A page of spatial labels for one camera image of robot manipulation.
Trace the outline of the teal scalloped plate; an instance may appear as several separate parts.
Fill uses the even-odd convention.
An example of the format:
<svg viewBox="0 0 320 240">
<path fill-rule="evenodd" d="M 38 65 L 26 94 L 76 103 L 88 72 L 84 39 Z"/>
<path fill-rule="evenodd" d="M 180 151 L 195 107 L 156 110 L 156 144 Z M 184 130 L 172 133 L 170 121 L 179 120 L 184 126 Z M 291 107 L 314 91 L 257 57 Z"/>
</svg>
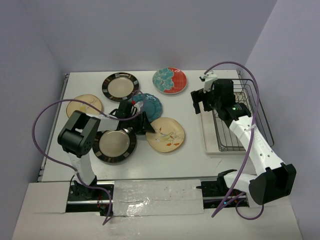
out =
<svg viewBox="0 0 320 240">
<path fill-rule="evenodd" d="M 136 102 L 144 101 L 143 112 L 146 112 L 149 122 L 153 122 L 161 116 L 163 107 L 162 103 L 156 96 L 150 93 L 145 93 L 144 95 L 137 94 L 130 99 L 130 101 L 132 100 Z"/>
</svg>

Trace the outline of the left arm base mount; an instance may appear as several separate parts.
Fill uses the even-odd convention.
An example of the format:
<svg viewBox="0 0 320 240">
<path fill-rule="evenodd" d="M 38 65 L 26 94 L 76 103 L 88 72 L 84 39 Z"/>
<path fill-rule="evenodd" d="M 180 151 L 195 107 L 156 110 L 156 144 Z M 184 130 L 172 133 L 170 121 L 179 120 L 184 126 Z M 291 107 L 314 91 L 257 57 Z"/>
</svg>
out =
<svg viewBox="0 0 320 240">
<path fill-rule="evenodd" d="M 76 181 L 69 186 L 67 197 L 66 213 L 98 213 L 101 217 L 106 217 L 110 207 L 109 217 L 113 216 L 113 193 L 114 184 L 96 184 L 102 189 L 87 188 Z"/>
</svg>

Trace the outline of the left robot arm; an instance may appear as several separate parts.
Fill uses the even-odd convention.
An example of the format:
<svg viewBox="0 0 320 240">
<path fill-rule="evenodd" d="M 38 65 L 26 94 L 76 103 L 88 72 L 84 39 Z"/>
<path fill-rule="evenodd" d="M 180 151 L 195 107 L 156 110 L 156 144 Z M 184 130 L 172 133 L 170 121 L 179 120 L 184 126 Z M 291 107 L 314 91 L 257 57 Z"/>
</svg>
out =
<svg viewBox="0 0 320 240">
<path fill-rule="evenodd" d="M 76 110 L 62 128 L 57 142 L 69 155 L 76 175 L 74 185 L 86 199 L 93 199 L 99 188 L 90 151 L 109 165 L 120 164 L 134 152 L 138 135 L 155 133 L 143 106 L 121 101 L 107 116 Z"/>
</svg>

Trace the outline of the beige bird plate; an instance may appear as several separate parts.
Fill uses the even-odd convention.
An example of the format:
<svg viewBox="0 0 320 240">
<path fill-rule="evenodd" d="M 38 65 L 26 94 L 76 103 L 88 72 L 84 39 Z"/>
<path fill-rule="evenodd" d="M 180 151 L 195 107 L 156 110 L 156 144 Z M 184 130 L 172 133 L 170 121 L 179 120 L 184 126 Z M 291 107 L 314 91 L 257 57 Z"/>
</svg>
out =
<svg viewBox="0 0 320 240">
<path fill-rule="evenodd" d="M 155 132 L 146 132 L 145 136 L 154 150 L 160 153 L 169 153 L 183 144 L 185 131 L 173 118 L 160 117 L 154 120 L 151 126 Z"/>
<path fill-rule="evenodd" d="M 75 100 L 80 100 L 86 102 L 100 111 L 103 111 L 103 105 L 98 97 L 92 94 L 83 94 L 74 98 Z M 70 101 L 66 107 L 66 115 L 68 118 L 71 117 L 74 111 L 80 111 L 86 114 L 99 115 L 100 112 L 93 109 L 91 106 L 78 101 Z"/>
</svg>

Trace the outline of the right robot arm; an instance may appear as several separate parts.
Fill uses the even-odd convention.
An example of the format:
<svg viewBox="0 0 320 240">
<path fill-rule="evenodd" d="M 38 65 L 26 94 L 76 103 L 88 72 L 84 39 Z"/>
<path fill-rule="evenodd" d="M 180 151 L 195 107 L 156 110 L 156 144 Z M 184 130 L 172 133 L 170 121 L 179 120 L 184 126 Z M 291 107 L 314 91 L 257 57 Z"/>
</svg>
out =
<svg viewBox="0 0 320 240">
<path fill-rule="evenodd" d="M 257 205 L 290 195 L 296 178 L 296 168 L 285 164 L 265 140 L 254 119 L 254 113 L 243 102 L 237 101 L 234 82 L 217 79 L 210 89 L 190 93 L 195 113 L 213 112 L 237 137 L 253 163 L 255 174 L 231 169 L 218 174 L 217 190 L 227 196 L 234 189 L 249 194 Z"/>
</svg>

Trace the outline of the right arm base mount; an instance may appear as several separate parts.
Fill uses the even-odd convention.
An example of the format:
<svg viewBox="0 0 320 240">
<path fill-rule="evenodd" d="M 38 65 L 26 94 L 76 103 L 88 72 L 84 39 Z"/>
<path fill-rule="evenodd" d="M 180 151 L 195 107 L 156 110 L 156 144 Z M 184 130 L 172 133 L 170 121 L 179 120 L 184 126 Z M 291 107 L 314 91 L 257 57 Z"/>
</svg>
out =
<svg viewBox="0 0 320 240">
<path fill-rule="evenodd" d="M 229 188 L 222 182 L 222 178 L 201 180 L 200 185 L 196 187 L 201 190 L 204 209 L 216 209 L 220 202 L 224 199 Z M 227 208 L 235 208 L 236 204 L 239 207 L 249 207 L 247 195 L 244 194 L 228 204 Z"/>
</svg>

